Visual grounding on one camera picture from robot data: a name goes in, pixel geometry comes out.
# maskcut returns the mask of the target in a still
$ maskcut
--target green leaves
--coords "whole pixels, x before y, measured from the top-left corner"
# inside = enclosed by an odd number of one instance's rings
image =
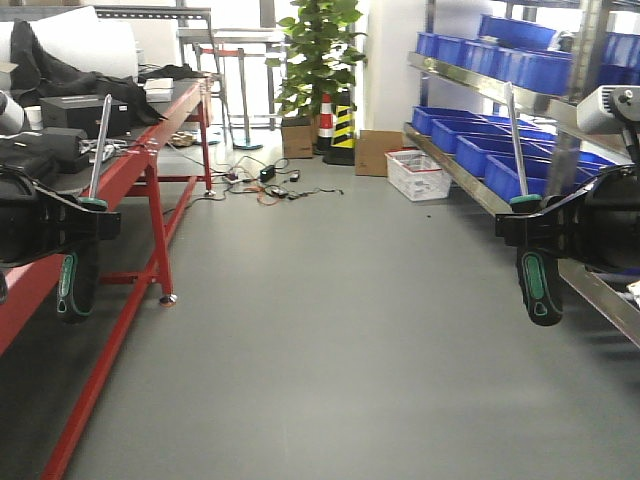
[[[358,0],[292,0],[298,7],[298,17],[286,17],[278,22],[289,36],[287,74],[276,99],[280,113],[299,115],[320,112],[322,94],[337,98],[339,92],[355,84],[352,67],[365,60],[365,55],[353,45],[354,33],[347,27],[362,13]],[[279,67],[280,59],[266,61]]]

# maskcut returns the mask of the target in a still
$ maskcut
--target red metal table leg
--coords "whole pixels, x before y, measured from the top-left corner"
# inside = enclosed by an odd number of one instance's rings
[[[198,123],[200,124],[200,145],[202,146],[202,163],[204,163],[204,184],[206,194],[213,194],[213,185],[211,182],[211,168],[209,164],[209,142],[207,140],[207,111],[204,103],[198,104]]]
[[[164,228],[164,218],[162,217],[162,204],[160,203],[160,183],[158,180],[158,165],[154,161],[144,170],[147,183],[147,193],[149,194],[149,209],[151,213],[151,224],[153,226],[153,237],[156,248],[153,256],[158,262],[158,281],[162,286],[162,298],[160,303],[165,306],[175,304],[173,293],[173,278],[171,276],[171,263],[169,262],[169,249],[167,234]]]
[[[114,326],[102,353],[100,354],[100,358],[98,359],[96,366],[91,372],[89,380],[85,384],[82,393],[69,416],[65,429],[62,432],[62,435],[60,436],[60,439],[58,440],[58,443],[49,459],[49,463],[42,474],[42,480],[58,480],[63,478],[64,472],[71,460],[71,456],[73,455],[78,441],[80,440],[80,436],[82,435],[91,412],[98,401],[98,397],[104,383],[109,376],[109,371],[115,362],[120,347],[122,346],[122,342],[124,341],[131,326],[133,317],[142,303],[144,293],[149,284],[156,277],[156,271],[158,271],[158,268],[162,271],[162,266],[160,265],[161,259],[163,258],[163,254],[161,253],[162,251],[164,251],[164,258],[168,261],[167,244],[175,233],[177,224],[184,214],[188,199],[190,198],[197,181],[197,177],[195,176],[189,179],[180,201],[178,202],[165,229],[162,222],[162,212],[159,211],[160,203],[159,197],[157,196],[159,193],[157,173],[153,166],[147,167],[146,173],[148,185],[154,186],[149,189],[149,204],[152,218],[154,218],[154,216],[156,217],[156,220],[153,221],[153,230],[156,237],[156,249],[147,262],[147,265],[144,267],[144,270],[140,272],[123,272],[120,274],[110,275],[108,277],[112,280],[108,281],[108,283],[135,283],[135,286],[128,297],[126,305],[122,309],[120,316],[118,317],[118,321]],[[173,288],[171,283],[171,272],[168,271],[168,269],[167,274],[169,279],[169,283],[167,285],[169,288]]]

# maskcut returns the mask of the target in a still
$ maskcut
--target cardboard box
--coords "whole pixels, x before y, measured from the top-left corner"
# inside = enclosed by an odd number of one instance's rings
[[[360,130],[356,141],[356,175],[387,176],[385,152],[399,150],[404,145],[402,132]]]
[[[311,119],[285,117],[282,119],[282,156],[285,158],[312,158],[313,145],[309,136]]]
[[[73,95],[40,99],[42,123],[45,127],[79,128],[89,138],[98,138],[104,98],[98,95]],[[111,101],[109,137],[124,135],[131,130],[127,104]]]

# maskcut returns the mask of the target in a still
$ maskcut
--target white plastic basket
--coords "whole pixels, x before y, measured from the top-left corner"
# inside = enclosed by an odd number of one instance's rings
[[[451,176],[420,150],[387,152],[387,178],[409,200],[447,198]]]

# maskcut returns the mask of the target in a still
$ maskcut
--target black power adapter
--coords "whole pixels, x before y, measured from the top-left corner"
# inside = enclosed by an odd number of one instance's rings
[[[42,130],[42,143],[53,151],[61,173],[78,173],[89,166],[89,153],[80,155],[80,141],[86,138],[86,132],[77,128]]]
[[[260,181],[262,183],[268,182],[276,175],[276,167],[274,165],[268,165],[260,170]]]

